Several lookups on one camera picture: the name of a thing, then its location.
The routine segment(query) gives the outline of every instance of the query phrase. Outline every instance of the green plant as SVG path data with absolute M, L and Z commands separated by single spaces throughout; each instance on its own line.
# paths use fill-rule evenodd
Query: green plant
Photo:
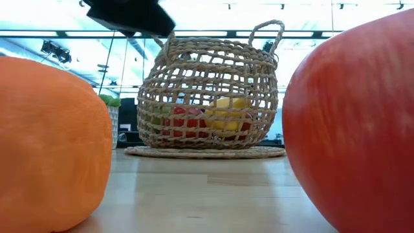
M 113 98 L 112 96 L 107 95 L 107 94 L 100 94 L 99 97 L 109 107 L 120 107 L 121 106 L 121 99 L 119 98 Z

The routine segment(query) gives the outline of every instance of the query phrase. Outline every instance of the white pot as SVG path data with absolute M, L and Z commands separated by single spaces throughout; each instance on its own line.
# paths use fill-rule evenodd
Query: white pot
M 109 116 L 112 122 L 112 149 L 116 149 L 116 143 L 118 142 L 118 112 L 119 107 L 109 107 Z

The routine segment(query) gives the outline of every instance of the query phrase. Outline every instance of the woven placemat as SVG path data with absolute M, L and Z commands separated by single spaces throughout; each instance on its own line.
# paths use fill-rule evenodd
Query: woven placemat
M 285 149 L 268 146 L 255 146 L 244 150 L 164 149 L 151 148 L 149 146 L 135 146 L 126 148 L 125 153 L 142 157 L 171 159 L 264 159 L 286 155 Z

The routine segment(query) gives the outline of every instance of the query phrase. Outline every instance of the wooden table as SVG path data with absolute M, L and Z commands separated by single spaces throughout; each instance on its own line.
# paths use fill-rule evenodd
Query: wooden table
M 286 157 L 202 161 L 113 152 L 99 209 L 70 233 L 326 233 Z

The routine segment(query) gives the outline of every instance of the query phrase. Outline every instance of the potted plant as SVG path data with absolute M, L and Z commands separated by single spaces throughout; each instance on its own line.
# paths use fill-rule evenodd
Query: potted plant
M 99 97 L 105 102 L 108 107 L 109 116 L 112 122 L 112 149 L 116 149 L 116 143 L 118 142 L 118 112 L 121 106 L 121 99 L 113 98 L 107 94 L 100 94 Z

